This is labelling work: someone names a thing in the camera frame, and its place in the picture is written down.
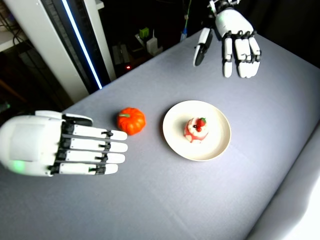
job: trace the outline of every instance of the dessert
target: dessert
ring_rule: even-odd
[[[204,117],[194,117],[184,127],[184,136],[190,143],[201,143],[207,135],[208,126]]]

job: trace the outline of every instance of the plate rim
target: plate rim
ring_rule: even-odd
[[[230,137],[229,137],[229,140],[228,140],[228,143],[227,143],[225,149],[224,149],[222,152],[220,152],[217,156],[214,156],[213,158],[210,158],[210,159],[204,159],[204,160],[192,159],[192,158],[188,158],[188,157],[185,157],[185,156],[180,155],[180,154],[169,144],[169,142],[168,142],[168,140],[167,140],[167,138],[166,138],[165,130],[164,130],[164,124],[165,124],[166,117],[167,117],[168,113],[171,111],[171,109],[173,109],[174,107],[176,107],[176,106],[179,105],[179,104],[186,103],[186,102],[200,102],[200,103],[209,104],[209,105],[211,105],[212,107],[214,107],[214,108],[224,117],[224,119],[226,120],[227,125],[228,125],[228,128],[229,128],[229,132],[230,132]],[[175,104],[175,105],[173,105],[172,107],[170,107],[170,109],[169,109],[169,110],[166,112],[166,114],[164,115],[164,118],[163,118],[163,121],[162,121],[162,133],[163,133],[163,136],[164,136],[164,139],[165,139],[166,143],[169,145],[169,147],[170,147],[176,154],[178,154],[179,156],[183,157],[184,159],[188,159],[188,160],[195,161],[195,162],[208,162],[208,161],[211,161],[211,160],[213,160],[213,159],[221,156],[221,155],[227,150],[227,148],[229,147],[230,142],[231,142],[231,137],[232,137],[231,126],[230,126],[229,120],[228,120],[228,118],[226,117],[226,115],[224,115],[224,113],[223,113],[219,108],[217,108],[216,106],[212,105],[211,103],[208,103],[208,102],[206,102],[206,101],[201,101],[201,100],[185,100],[185,101],[178,102],[177,104]]]

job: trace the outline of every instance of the gray table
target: gray table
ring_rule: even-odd
[[[320,118],[320,70],[257,36],[256,77],[222,75],[215,38],[192,67],[199,33],[66,110],[115,128],[125,107],[147,126],[128,138],[126,162],[107,176],[16,175],[0,168],[1,239],[242,240],[286,176]],[[175,154],[162,133],[185,100],[218,107],[232,139],[210,162]]]

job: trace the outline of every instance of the pumpkin stem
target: pumpkin stem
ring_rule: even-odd
[[[130,114],[119,114],[119,117],[130,118]]]

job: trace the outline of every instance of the orange pumpkin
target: orange pumpkin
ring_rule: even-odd
[[[122,131],[134,135],[145,127],[146,118],[139,109],[127,107],[118,114],[117,124]]]

